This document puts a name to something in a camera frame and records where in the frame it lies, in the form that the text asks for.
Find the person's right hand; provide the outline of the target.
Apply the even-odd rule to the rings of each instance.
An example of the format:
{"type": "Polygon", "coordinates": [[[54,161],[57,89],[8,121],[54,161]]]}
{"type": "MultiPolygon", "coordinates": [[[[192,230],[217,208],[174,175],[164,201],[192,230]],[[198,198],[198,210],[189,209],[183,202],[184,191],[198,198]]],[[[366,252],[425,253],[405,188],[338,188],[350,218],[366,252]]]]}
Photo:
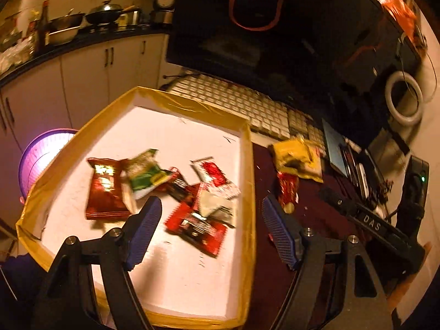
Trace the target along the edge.
{"type": "MultiPolygon", "coordinates": [[[[424,249],[424,257],[423,257],[423,261],[422,261],[422,267],[424,266],[424,263],[426,262],[426,259],[432,249],[433,245],[432,243],[426,242],[425,245],[423,245],[423,249],[424,249]]],[[[394,310],[396,310],[397,306],[399,306],[400,302],[402,301],[402,299],[405,298],[405,296],[407,295],[407,293],[410,291],[412,291],[411,289],[413,288],[414,291],[412,291],[413,293],[416,291],[416,285],[422,285],[422,284],[416,284],[413,286],[413,282],[416,280],[418,274],[420,272],[417,273],[413,273],[408,275],[402,282],[399,282],[396,286],[395,289],[392,290],[392,293],[390,293],[390,295],[387,296],[387,307],[389,310],[389,313],[391,314],[394,310]]],[[[418,295],[421,295],[421,290],[423,290],[423,294],[426,293],[427,287],[423,287],[421,286],[421,288],[418,288],[418,295]]]]}

